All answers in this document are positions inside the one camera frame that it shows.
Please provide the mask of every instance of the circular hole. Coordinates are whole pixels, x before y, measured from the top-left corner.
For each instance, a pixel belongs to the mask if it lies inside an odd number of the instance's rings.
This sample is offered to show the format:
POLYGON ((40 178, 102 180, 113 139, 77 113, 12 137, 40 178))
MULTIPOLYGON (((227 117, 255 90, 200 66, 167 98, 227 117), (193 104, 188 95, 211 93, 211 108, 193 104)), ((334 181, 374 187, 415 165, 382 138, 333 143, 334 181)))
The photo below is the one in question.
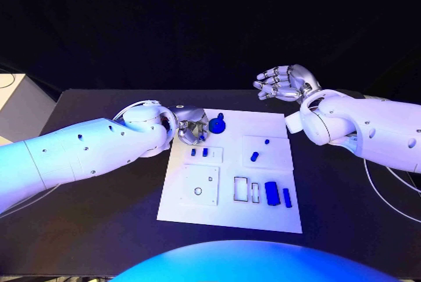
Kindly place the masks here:
POLYGON ((373 128, 373 129, 370 129, 370 132, 369 132, 367 136, 369 136, 370 138, 373 138, 373 137, 374 137, 374 128, 373 128))
POLYGON ((407 140, 407 147, 412 148, 415 146, 415 144, 416 144, 416 140, 415 140, 415 138, 410 138, 407 140))

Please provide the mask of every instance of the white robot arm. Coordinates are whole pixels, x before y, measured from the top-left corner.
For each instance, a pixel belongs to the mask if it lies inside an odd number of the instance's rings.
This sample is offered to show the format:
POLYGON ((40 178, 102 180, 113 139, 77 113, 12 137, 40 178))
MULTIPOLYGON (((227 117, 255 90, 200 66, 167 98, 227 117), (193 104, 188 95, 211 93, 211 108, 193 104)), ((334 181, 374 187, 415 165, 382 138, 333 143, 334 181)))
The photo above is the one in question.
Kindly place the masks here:
POLYGON ((285 117, 291 133, 304 130, 317 145, 338 145, 380 165, 421 173, 419 105, 371 97, 356 99, 322 90, 296 64, 269 69, 256 79, 260 100, 276 97, 301 104, 299 111, 285 117))
POLYGON ((168 149, 175 130, 193 145, 207 137, 204 110, 158 101, 123 108, 33 139, 0 146, 0 212, 40 191, 97 176, 168 149), (191 130, 197 127, 197 137, 191 130))

